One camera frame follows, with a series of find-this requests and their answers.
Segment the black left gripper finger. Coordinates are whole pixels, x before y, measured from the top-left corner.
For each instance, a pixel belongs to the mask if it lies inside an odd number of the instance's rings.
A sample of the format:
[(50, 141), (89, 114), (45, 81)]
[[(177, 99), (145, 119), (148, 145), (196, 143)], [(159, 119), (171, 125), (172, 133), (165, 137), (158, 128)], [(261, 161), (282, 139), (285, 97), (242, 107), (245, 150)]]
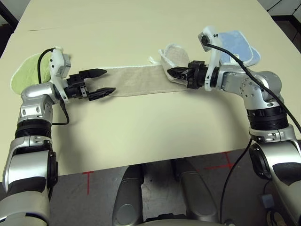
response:
[(97, 100), (97, 99), (108, 96), (109, 94), (113, 93), (115, 90), (116, 90), (116, 88), (97, 89), (96, 91), (89, 92), (88, 99), (89, 99), (89, 101)]
[(80, 71), (79, 75), (82, 78), (97, 78), (97, 77), (100, 77), (100, 76), (102, 76), (106, 73), (107, 73), (106, 70), (96, 68), (96, 69), (88, 69), (88, 70)]

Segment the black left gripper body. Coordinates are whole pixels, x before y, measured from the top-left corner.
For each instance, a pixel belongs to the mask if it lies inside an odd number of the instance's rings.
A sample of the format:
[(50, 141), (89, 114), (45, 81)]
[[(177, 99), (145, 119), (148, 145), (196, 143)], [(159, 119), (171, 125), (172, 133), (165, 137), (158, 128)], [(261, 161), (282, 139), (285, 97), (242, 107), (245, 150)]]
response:
[(85, 79), (89, 78), (89, 70), (80, 71), (78, 74), (70, 75), (67, 81), (67, 87), (64, 91), (68, 98), (88, 98), (89, 92), (86, 88)]

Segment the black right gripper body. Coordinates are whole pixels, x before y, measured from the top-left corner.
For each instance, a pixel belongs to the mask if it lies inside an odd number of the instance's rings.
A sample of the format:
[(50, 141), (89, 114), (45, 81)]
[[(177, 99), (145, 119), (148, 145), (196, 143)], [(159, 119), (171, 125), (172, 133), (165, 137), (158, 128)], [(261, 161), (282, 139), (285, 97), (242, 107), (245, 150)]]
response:
[(187, 88), (199, 89), (204, 86), (207, 66), (204, 61), (191, 61), (182, 72), (182, 79), (187, 81)]

